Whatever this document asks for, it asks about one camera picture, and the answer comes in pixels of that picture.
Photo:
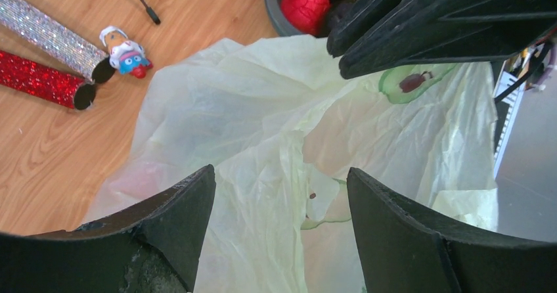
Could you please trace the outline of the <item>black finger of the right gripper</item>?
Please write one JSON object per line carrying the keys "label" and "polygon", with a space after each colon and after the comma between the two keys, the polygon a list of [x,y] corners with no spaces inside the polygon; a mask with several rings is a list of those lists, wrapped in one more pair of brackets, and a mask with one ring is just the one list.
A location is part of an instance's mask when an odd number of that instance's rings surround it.
{"label": "black finger of the right gripper", "polygon": [[505,60],[555,28],[556,0],[402,0],[340,56],[340,74]]}

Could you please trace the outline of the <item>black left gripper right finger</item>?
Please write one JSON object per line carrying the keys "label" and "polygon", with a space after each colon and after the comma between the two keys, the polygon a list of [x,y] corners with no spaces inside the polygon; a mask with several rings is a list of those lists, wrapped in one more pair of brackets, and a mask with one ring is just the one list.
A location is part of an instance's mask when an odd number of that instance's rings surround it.
{"label": "black left gripper right finger", "polygon": [[556,245],[457,221],[351,168],[347,194],[369,292],[555,292]]}

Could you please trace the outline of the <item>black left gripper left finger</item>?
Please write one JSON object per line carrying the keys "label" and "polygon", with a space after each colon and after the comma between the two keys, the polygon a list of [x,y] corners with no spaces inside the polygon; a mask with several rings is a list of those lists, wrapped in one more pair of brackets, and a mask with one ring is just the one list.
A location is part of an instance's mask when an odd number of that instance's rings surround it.
{"label": "black left gripper left finger", "polygon": [[2,292],[192,292],[215,196],[204,166],[73,231],[1,234]]}

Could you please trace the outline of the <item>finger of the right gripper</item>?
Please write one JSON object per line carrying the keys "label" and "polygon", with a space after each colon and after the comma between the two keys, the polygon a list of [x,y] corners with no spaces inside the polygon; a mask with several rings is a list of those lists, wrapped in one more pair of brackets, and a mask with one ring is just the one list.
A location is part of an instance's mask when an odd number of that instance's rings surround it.
{"label": "finger of the right gripper", "polygon": [[402,0],[356,0],[328,35],[326,48],[333,57],[343,55]]}

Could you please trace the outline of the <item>pale green plastic bag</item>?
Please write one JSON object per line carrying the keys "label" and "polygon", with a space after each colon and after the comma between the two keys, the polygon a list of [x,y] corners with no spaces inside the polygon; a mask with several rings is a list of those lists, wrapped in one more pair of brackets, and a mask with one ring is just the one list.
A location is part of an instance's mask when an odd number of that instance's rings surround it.
{"label": "pale green plastic bag", "polygon": [[344,80],[324,39],[222,39],[154,74],[129,158],[84,221],[211,164],[216,192],[196,292],[370,292],[349,213],[349,169],[496,231],[492,93],[488,63]]}

